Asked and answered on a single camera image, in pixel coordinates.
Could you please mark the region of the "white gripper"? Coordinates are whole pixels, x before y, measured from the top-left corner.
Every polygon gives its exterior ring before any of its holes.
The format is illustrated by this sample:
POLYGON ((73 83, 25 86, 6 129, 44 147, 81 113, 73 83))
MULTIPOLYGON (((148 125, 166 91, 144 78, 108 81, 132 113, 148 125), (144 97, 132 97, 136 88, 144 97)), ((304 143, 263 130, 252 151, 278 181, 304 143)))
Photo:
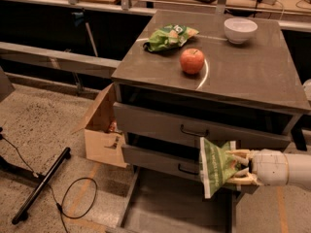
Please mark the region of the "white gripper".
MULTIPOLYGON (((249 165, 253 155, 250 150, 228 150, 227 153, 244 166, 249 165)), ((276 150, 260 150, 252 158, 252 173, 244 168, 227 182, 237 185, 286 185, 289 179, 287 157, 276 150)))

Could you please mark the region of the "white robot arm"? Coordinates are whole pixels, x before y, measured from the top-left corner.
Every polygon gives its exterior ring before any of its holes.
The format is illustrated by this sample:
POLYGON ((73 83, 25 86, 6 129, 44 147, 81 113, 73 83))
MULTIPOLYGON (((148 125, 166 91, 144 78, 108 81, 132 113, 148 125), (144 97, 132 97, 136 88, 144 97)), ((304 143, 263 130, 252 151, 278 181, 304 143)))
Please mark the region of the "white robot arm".
POLYGON ((311 189, 311 156, 277 150, 228 150, 244 165, 229 183, 238 185, 285 186, 311 189))

